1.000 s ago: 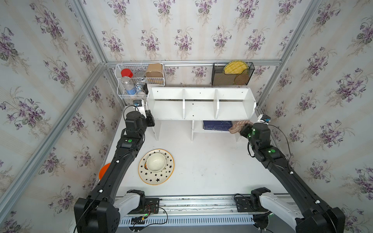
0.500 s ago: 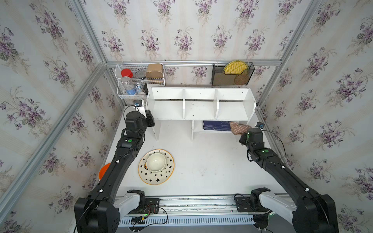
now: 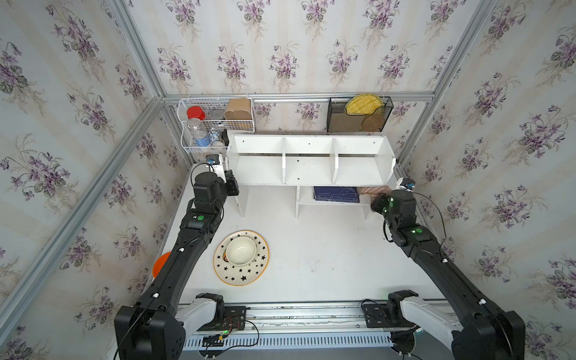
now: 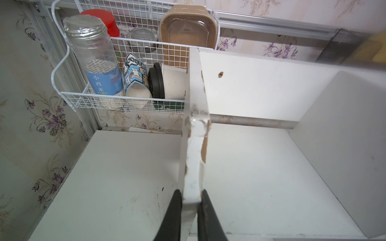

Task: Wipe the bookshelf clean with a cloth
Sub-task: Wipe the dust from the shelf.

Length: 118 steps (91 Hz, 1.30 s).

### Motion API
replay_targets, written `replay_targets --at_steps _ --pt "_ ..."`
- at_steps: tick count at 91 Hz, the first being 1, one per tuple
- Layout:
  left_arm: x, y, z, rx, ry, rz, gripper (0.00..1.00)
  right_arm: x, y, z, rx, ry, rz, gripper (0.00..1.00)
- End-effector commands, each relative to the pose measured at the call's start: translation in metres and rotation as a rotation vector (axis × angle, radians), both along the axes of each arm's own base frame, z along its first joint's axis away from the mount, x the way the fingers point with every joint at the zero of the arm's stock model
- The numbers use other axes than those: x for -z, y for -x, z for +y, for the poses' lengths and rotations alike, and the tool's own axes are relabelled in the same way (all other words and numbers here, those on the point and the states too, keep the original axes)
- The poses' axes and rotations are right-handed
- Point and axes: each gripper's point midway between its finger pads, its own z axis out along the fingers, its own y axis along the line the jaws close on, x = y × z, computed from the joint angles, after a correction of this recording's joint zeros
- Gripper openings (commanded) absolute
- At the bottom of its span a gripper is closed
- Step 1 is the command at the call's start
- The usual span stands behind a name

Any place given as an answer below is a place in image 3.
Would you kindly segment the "brown striped cloth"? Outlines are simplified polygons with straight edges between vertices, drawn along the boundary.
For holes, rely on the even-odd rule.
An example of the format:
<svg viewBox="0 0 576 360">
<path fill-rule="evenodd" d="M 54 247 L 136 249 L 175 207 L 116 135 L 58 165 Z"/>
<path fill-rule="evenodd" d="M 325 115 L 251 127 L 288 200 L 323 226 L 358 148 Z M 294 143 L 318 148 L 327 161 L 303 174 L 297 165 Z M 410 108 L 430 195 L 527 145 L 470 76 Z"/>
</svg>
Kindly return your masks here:
<svg viewBox="0 0 576 360">
<path fill-rule="evenodd" d="M 357 187 L 357 191 L 362 195 L 373 196 L 387 193 L 389 191 L 389 187 L 386 185 L 378 187 Z"/>
</svg>

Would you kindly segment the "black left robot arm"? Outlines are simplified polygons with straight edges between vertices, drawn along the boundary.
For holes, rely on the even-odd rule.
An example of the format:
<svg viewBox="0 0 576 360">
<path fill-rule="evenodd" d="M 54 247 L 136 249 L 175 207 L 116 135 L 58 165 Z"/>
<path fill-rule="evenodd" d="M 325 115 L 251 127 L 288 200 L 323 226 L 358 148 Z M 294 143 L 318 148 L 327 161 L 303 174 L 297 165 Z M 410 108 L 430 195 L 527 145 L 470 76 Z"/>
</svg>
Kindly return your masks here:
<svg viewBox="0 0 576 360">
<path fill-rule="evenodd" d="M 224 300 L 214 294 L 196 298 L 186 315 L 177 312 L 195 265 L 224 219 L 224 204 L 239 195 L 239 187 L 230 170 L 201 172 L 193 193 L 165 264 L 136 303 L 115 315 L 115 359 L 178 359 L 190 333 L 223 316 Z"/>
</svg>

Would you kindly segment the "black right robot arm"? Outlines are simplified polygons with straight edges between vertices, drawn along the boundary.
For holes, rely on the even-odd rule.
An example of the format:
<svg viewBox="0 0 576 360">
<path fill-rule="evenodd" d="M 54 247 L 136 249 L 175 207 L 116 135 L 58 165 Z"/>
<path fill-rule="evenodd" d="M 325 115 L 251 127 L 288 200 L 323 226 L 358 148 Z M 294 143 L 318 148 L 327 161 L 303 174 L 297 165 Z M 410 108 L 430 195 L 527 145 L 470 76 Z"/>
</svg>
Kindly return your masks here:
<svg viewBox="0 0 576 360">
<path fill-rule="evenodd" d="M 370 205 L 383 216 L 383 233 L 418 265 L 445 296 L 454 311 L 451 319 L 413 291 L 388 297 L 389 319 L 407 320 L 442 342 L 455 359 L 523 359 L 526 325 L 513 310 L 489 299 L 446 256 L 435 235 L 417 221 L 411 190 L 379 195 Z"/>
</svg>

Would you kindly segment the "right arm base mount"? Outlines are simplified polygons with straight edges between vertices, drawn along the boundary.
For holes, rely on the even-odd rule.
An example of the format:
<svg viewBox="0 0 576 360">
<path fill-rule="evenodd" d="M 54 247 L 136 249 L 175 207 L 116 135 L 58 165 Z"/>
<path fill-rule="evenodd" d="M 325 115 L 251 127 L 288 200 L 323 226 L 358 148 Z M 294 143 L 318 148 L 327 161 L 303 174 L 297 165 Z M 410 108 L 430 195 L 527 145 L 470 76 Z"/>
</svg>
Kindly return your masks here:
<svg viewBox="0 0 576 360">
<path fill-rule="evenodd" d="M 404 318 L 401 310 L 401 301 L 418 297 L 419 294 L 412 290 L 400 290 L 388 294 L 385 302 L 370 299 L 362 300 L 360 308 L 364 314 L 366 326 L 369 329 L 384 328 L 408 328 L 416 325 Z"/>
</svg>

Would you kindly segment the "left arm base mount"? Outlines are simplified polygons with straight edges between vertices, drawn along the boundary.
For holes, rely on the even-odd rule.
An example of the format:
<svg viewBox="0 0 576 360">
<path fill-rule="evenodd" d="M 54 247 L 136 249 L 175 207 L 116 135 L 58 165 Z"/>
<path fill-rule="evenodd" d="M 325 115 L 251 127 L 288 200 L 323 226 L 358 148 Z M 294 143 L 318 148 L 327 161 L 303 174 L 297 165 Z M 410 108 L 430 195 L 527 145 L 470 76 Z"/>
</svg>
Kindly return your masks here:
<svg viewBox="0 0 576 360">
<path fill-rule="evenodd" d="M 215 302 L 214 318 L 211 322 L 198 329 L 199 332 L 217 330 L 244 330 L 246 323 L 247 307 L 243 305 L 228 304 L 222 295 L 213 293 L 201 293 L 196 299 L 209 299 Z"/>
</svg>

